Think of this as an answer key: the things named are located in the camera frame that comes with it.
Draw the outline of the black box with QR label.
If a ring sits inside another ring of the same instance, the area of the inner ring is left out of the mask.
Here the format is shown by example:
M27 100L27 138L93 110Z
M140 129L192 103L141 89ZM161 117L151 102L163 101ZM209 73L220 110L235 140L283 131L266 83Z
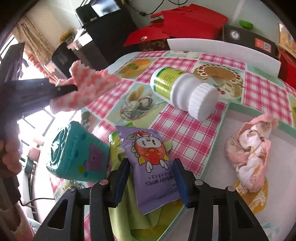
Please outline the black box with QR label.
M223 25L222 38L229 42L262 52L274 59L278 58L278 49L274 42L256 33L238 27Z

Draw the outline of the green dumbbell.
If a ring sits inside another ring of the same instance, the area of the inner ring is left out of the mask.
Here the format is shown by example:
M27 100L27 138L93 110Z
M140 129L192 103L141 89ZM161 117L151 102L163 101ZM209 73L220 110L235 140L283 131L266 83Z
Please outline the green dumbbell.
M239 20L239 24L241 25L241 27L248 29L248 30L252 30L253 29L253 24L245 21L245 20Z

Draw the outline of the yellow round sticker pack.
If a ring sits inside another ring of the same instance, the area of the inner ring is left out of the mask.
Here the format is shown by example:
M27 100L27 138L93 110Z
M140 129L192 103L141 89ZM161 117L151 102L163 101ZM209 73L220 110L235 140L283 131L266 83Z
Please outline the yellow round sticker pack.
M265 208L268 197L268 181L266 178L264 186L257 192L250 192L239 180L234 187L254 214Z

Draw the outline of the white foam board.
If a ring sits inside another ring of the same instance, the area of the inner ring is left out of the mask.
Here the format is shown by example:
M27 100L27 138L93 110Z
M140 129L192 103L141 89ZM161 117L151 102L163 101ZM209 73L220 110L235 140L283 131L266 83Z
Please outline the white foam board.
M217 40L193 38L173 38L168 39L167 42L169 48L173 51L202 52L239 60L257 67L273 77L278 77L280 73L280 61L262 52L241 45Z

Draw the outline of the pink floral cloth bundle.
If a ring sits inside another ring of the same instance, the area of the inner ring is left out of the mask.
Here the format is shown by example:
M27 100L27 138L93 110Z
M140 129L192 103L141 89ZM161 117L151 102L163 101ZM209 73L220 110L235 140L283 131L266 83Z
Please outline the pink floral cloth bundle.
M257 192L264 186L271 147L269 137L277 127L275 115L264 113L245 122L225 143L225 156L241 184L250 192Z

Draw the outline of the pink white knitted cloth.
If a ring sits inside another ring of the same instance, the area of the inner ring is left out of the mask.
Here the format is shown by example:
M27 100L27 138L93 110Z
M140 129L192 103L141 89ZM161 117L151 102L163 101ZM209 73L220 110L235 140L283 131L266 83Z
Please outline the pink white knitted cloth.
M80 60L73 62L69 72L71 77L58 80L56 87L75 85L77 90L51 100L50 109L53 114L79 110L121 84L120 77L109 74L106 69L96 71Z

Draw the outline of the light green cloth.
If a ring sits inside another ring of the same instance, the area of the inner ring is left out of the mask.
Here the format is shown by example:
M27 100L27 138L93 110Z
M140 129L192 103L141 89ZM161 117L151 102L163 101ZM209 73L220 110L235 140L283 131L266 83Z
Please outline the light green cloth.
M116 170L123 158L126 158L117 131L109 135L109 144L112 169ZM171 142L164 142L164 145L167 151L171 149ZM130 166L122 200L116 208L109 210L113 233L117 240L157 240L173 222L182 207L183 204L178 199L143 215L137 206Z

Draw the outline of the patchwork cake print tablecloth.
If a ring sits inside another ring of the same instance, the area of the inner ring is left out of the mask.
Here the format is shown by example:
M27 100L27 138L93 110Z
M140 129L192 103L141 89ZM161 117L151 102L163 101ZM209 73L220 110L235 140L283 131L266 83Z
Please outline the patchwork cake print tablecloth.
M241 79L239 96L233 98L223 81L215 82L219 101L205 121L193 119L185 111L158 98L149 86L152 73L170 66L193 72L201 65L215 64L231 70ZM135 52L109 66L109 72L122 78L118 88L99 97L78 111L74 120L100 140L107 142L115 126L124 125L119 111L125 100L142 90L144 101L152 105L144 113L136 111L132 123L157 130L172 143L170 157L180 158L185 168L208 184L224 188L237 176L223 154L223 145L244 122L254 115L271 112L279 125L271 135L270 161L267 169L268 197L265 209L257 214L271 240L284 240L295 224L295 88L271 77L258 68L237 60L202 53L175 51Z

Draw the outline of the white shallow tray teal rim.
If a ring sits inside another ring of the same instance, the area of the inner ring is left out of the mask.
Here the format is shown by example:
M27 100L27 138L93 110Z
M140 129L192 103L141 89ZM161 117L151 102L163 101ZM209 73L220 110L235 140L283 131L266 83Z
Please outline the white shallow tray teal rim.
M200 177L173 162L189 214L167 240L295 240L295 129L227 105Z

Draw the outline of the white green pill bottle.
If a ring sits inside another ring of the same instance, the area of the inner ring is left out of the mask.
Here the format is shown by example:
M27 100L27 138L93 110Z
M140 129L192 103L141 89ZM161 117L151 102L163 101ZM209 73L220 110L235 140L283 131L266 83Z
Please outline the white green pill bottle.
M206 120L215 110L217 89L192 73L161 67L151 76L152 91L161 99L198 121Z

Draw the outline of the purple baby wipes pack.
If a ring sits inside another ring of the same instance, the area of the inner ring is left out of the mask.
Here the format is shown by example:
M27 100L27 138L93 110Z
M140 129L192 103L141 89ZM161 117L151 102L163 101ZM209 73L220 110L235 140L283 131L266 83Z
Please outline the purple baby wipes pack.
M132 167L137 206L143 215L180 199L162 137L152 129L116 126Z

